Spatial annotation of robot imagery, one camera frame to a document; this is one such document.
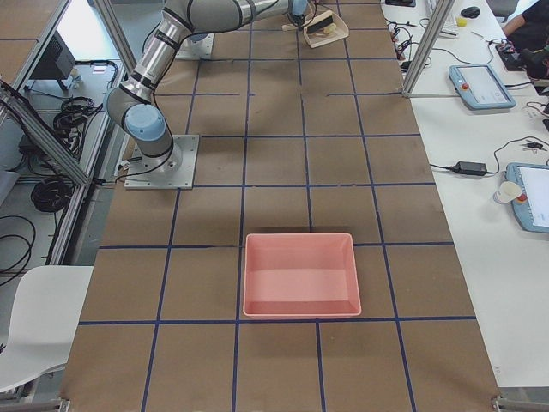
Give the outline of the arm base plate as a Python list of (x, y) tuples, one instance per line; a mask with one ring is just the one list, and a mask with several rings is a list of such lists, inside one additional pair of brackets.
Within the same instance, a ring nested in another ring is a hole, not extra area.
[(129, 166), (129, 177), (124, 179), (127, 190), (191, 190), (194, 184), (198, 135), (174, 135), (169, 156), (151, 158), (135, 146), (132, 156), (138, 157)]

